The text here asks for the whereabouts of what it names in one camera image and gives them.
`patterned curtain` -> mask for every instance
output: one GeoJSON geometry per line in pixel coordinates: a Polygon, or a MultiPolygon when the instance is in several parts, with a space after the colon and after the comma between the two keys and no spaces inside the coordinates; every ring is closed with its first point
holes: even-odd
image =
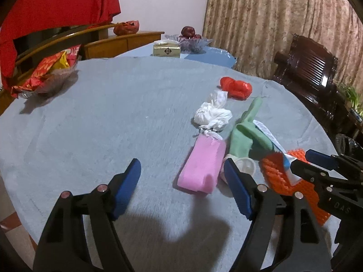
{"type": "Polygon", "coordinates": [[[339,59],[335,81],[363,92],[363,25],[348,0],[208,0],[203,35],[245,74],[271,78],[294,33],[324,45],[339,59]]]}

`orange foam net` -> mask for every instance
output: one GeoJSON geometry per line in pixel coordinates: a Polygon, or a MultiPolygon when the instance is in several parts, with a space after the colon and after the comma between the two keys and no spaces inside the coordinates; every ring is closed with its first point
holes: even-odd
{"type": "MultiPolygon", "coordinates": [[[[305,159],[305,151],[296,149],[288,151],[288,154],[299,160],[307,162],[305,159]]],[[[300,191],[306,197],[309,205],[315,214],[320,226],[329,219],[330,214],[318,207],[319,196],[314,191],[314,185],[305,180],[300,181],[295,186],[291,186],[284,171],[282,153],[275,152],[261,161],[261,170],[271,185],[271,188],[282,195],[292,195],[296,191],[300,191]]]]}

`folded pink fabric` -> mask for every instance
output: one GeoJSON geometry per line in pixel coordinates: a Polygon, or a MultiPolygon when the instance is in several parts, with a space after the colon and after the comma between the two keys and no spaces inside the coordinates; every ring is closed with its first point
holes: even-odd
{"type": "Polygon", "coordinates": [[[200,134],[179,175],[177,185],[192,191],[212,193],[217,186],[225,152],[224,140],[200,134]]]}

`green fabric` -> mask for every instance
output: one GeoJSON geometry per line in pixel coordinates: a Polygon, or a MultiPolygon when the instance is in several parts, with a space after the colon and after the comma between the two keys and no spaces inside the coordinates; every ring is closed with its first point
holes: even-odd
{"type": "Polygon", "coordinates": [[[253,123],[261,104],[262,98],[256,97],[248,110],[242,114],[241,122],[236,124],[231,134],[230,154],[236,157],[248,157],[254,142],[268,151],[273,149],[271,140],[253,123]]]}

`floor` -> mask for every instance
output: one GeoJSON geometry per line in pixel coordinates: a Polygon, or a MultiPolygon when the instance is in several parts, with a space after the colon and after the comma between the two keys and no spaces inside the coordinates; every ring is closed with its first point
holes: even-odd
{"type": "Polygon", "coordinates": [[[29,266],[33,266],[35,250],[37,245],[30,237],[25,228],[21,225],[17,213],[10,201],[5,189],[4,181],[0,175],[0,227],[6,237],[29,266]]]}

